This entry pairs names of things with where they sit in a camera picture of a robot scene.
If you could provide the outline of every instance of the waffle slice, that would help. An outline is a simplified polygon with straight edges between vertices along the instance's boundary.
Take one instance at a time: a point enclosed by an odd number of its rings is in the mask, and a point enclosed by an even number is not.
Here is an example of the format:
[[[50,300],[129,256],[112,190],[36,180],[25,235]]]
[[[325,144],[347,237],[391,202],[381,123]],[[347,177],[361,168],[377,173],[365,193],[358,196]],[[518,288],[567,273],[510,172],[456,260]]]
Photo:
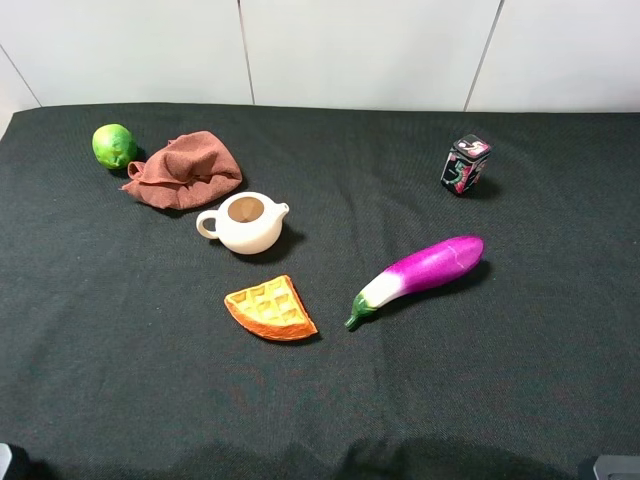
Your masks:
[[[288,275],[230,293],[224,304],[240,325],[270,340],[299,340],[318,332]]]

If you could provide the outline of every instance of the lime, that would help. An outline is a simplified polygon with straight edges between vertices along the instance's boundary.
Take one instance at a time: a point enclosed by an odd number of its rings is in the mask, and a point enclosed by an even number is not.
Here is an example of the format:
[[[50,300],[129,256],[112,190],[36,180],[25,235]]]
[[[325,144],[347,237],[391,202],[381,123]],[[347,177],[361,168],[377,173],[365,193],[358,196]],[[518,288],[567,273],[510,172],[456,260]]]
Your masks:
[[[91,145],[98,161],[109,169],[126,167],[138,153],[131,132],[117,123],[96,130]]]

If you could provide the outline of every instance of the brown cloth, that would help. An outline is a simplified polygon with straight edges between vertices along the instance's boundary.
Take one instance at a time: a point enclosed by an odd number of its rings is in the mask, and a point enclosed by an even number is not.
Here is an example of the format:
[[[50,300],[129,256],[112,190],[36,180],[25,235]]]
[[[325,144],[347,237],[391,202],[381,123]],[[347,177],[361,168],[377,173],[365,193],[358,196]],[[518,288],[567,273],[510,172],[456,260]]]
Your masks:
[[[122,190],[157,208],[199,207],[236,188],[242,173],[227,147],[211,132],[169,140],[146,163],[131,162]]]

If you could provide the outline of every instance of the white wall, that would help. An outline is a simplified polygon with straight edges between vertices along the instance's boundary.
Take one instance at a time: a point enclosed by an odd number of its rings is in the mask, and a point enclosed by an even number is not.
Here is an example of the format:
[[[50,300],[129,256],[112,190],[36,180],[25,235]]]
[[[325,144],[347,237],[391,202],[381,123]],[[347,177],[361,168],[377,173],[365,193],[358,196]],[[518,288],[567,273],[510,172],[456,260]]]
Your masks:
[[[499,0],[242,0],[256,103],[462,110]]]
[[[251,103],[236,0],[0,0],[42,105]]]
[[[640,0],[506,0],[470,110],[640,111]]]
[[[37,106],[38,102],[20,78],[9,58],[0,49],[0,138],[4,134],[13,112]]]
[[[499,3],[0,0],[0,131],[38,100],[640,110],[640,0],[504,0],[474,85]]]

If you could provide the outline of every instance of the teapot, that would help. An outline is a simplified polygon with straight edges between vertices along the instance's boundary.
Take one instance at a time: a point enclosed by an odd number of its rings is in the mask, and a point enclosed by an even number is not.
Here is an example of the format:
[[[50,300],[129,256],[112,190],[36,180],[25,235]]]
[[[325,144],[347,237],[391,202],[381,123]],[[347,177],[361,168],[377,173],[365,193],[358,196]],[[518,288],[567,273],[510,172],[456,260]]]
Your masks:
[[[198,215],[196,228],[200,235],[220,240],[229,250],[243,255],[264,252],[282,232],[282,219],[289,205],[275,203],[266,195],[243,192],[227,198],[218,210]],[[206,220],[215,219],[215,231],[207,230]]]

